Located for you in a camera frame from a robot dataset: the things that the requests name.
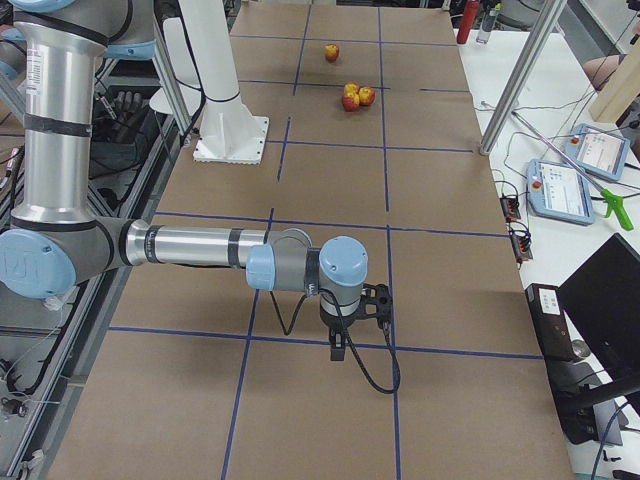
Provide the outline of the red yellow apple alone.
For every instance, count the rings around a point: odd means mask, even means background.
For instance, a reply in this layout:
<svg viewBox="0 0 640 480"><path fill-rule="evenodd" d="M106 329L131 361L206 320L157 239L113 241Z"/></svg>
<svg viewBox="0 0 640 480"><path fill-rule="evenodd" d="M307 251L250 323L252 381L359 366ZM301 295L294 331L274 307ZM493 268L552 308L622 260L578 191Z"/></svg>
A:
<svg viewBox="0 0 640 480"><path fill-rule="evenodd" d="M324 46L324 58L329 63L334 63L340 55L340 47L335 43L329 43Z"/></svg>

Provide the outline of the lower black orange connector box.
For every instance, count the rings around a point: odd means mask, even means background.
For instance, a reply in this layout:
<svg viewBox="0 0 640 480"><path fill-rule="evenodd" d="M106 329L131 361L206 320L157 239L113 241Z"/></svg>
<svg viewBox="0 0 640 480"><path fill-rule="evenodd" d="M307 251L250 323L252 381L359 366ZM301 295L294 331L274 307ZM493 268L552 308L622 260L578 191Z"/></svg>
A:
<svg viewBox="0 0 640 480"><path fill-rule="evenodd" d="M531 251L531 234L528 231L511 230L509 237L515 260L519 265L533 259Z"/></svg>

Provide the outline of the black orange connector box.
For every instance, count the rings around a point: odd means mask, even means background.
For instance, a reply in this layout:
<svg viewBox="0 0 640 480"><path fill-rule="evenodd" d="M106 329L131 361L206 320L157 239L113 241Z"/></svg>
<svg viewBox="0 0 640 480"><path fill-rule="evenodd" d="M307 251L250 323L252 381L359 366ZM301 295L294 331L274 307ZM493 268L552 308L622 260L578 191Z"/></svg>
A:
<svg viewBox="0 0 640 480"><path fill-rule="evenodd" d="M515 260L519 265L533 259L531 251L531 234L528 231L511 230L509 237Z"/></svg>
<svg viewBox="0 0 640 480"><path fill-rule="evenodd" d="M500 206L506 222L512 222L521 219L520 203L517 196L503 195L499 199Z"/></svg>

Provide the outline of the black computer box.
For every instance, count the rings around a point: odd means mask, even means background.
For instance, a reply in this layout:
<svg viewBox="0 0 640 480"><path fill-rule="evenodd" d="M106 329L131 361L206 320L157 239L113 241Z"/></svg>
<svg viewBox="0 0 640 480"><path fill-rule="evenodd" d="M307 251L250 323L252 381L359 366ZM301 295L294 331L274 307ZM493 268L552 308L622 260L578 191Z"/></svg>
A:
<svg viewBox="0 0 640 480"><path fill-rule="evenodd" d="M565 435L573 444L594 440L621 446L620 423L610 419L615 395L585 362L591 354L586 343L571 338L558 288L532 283L525 295Z"/></svg>

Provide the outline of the red yellow apple front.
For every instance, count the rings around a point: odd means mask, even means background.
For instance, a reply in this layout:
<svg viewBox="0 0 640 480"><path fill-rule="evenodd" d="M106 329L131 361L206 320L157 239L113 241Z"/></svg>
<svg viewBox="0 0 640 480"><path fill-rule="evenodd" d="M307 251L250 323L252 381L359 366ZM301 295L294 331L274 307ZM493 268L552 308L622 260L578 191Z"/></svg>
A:
<svg viewBox="0 0 640 480"><path fill-rule="evenodd" d="M341 104L346 112L355 112L360 108L360 97L357 92L346 92L341 97Z"/></svg>

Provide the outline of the red yellow apple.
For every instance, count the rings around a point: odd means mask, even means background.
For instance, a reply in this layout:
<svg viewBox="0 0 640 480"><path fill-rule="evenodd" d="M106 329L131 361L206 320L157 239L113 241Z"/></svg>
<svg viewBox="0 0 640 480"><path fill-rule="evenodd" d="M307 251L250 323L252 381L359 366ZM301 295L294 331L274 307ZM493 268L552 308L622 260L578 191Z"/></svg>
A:
<svg viewBox="0 0 640 480"><path fill-rule="evenodd" d="M347 82L343 86L343 94L344 95L348 95L350 93L358 95L359 90L360 90L360 85L358 83L356 83L356 82L353 82L353 81Z"/></svg>
<svg viewBox="0 0 640 480"><path fill-rule="evenodd" d="M360 108L360 97L357 92L346 92L341 97L341 104L346 112L355 112Z"/></svg>
<svg viewBox="0 0 640 480"><path fill-rule="evenodd" d="M376 90L369 86L363 86L358 91L358 97L361 107L371 106L376 100Z"/></svg>

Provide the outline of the red yellow apple left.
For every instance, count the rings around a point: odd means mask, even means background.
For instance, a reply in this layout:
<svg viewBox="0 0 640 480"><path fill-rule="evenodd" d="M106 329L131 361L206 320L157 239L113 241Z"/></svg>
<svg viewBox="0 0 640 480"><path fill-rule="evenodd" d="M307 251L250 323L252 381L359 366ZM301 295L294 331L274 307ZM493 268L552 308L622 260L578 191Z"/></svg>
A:
<svg viewBox="0 0 640 480"><path fill-rule="evenodd" d="M361 107L371 106L376 100L376 90L369 86L363 86L358 91L358 97Z"/></svg>

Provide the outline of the red yellow apple back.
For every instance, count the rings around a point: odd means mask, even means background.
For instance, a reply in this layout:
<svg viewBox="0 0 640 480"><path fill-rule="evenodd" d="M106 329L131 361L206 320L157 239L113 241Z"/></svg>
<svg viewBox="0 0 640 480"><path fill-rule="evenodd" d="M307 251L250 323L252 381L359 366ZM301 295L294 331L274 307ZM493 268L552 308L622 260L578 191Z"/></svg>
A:
<svg viewBox="0 0 640 480"><path fill-rule="evenodd" d="M359 90L360 90L360 85L358 83L356 83L356 82L353 82L353 81L347 82L343 86L343 94L344 95L348 95L350 93L358 95Z"/></svg>

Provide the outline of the teach pendant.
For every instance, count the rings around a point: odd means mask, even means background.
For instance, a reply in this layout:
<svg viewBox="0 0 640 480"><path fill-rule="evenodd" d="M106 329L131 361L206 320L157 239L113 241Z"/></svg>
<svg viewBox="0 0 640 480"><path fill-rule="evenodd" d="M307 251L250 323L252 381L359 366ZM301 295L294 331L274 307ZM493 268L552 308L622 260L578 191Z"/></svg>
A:
<svg viewBox="0 0 640 480"><path fill-rule="evenodd" d="M630 141L616 131L579 124L569 134L565 153L587 172L617 182L625 166Z"/></svg>
<svg viewBox="0 0 640 480"><path fill-rule="evenodd" d="M532 159L527 189L528 203L537 216L577 225L595 223L588 182L571 167Z"/></svg>

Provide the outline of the far teach pendant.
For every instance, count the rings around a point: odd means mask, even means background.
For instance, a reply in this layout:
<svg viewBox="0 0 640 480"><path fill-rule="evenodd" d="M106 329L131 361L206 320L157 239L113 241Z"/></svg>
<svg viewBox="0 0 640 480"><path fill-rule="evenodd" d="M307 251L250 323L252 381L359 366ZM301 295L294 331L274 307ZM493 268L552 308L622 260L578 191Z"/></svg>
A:
<svg viewBox="0 0 640 480"><path fill-rule="evenodd" d="M565 153L587 172L617 182L625 166L630 141L616 131L579 124L569 134Z"/></svg>

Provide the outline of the white robot column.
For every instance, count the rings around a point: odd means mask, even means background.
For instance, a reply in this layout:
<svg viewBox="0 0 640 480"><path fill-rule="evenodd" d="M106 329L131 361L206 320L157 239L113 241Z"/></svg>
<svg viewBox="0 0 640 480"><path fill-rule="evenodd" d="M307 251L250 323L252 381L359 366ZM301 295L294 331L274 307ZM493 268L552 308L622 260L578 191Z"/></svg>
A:
<svg viewBox="0 0 640 480"><path fill-rule="evenodd" d="M195 60L197 84L211 101L235 99L240 91L223 2L185 0L179 5Z"/></svg>

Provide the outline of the clear water bottle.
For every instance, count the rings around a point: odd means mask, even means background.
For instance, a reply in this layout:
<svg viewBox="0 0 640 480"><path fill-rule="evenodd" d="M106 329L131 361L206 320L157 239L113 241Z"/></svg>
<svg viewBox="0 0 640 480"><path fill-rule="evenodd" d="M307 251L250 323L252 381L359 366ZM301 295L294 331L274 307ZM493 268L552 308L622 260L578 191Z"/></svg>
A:
<svg viewBox="0 0 640 480"><path fill-rule="evenodd" d="M487 44L502 9L502 2L498 0L486 0L481 2L482 18L479 25L476 42Z"/></svg>

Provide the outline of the wooden beam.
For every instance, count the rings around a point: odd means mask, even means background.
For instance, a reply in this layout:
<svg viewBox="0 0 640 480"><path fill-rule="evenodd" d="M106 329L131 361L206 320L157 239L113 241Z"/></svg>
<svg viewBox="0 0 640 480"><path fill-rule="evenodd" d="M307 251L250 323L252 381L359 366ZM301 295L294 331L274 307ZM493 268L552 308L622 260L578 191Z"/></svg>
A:
<svg viewBox="0 0 640 480"><path fill-rule="evenodd" d="M614 123L639 96L639 32L635 32L628 54L596 58L585 68L597 91L597 99L589 107L591 117Z"/></svg>

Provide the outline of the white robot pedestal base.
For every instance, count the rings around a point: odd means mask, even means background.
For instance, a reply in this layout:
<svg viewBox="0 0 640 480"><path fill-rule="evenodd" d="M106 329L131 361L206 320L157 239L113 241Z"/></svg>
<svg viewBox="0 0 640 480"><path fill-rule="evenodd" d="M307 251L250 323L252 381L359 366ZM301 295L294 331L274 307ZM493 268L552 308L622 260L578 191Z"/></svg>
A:
<svg viewBox="0 0 640 480"><path fill-rule="evenodd" d="M252 115L239 99L227 103L208 101L202 114L194 160L259 164L268 129L269 118Z"/></svg>

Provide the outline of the green handled reacher stick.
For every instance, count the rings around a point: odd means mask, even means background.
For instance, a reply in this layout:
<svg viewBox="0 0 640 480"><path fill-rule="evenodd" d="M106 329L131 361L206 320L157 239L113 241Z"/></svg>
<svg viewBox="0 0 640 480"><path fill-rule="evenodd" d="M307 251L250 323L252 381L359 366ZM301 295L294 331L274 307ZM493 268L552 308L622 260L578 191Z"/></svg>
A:
<svg viewBox="0 0 640 480"><path fill-rule="evenodd" d="M561 158L570 165L576 172L578 172L587 182L594 186L594 188L599 192L600 196L603 198L603 201L607 204L607 212L605 217L609 218L611 213L616 215L616 218L620 224L620 226L626 230L631 231L634 229L633 223L631 222L625 208L624 208L624 199L610 192L600 183L598 183L595 179L593 179L584 168L579 166L573 159L571 159L567 154L565 154L562 150L560 150L549 138L545 137L540 131L538 131L532 124L530 124L524 117L522 117L515 110L511 111L511 114L519 120L524 126L526 126L536 137L538 137L545 145L547 145L551 150L561 156Z"/></svg>

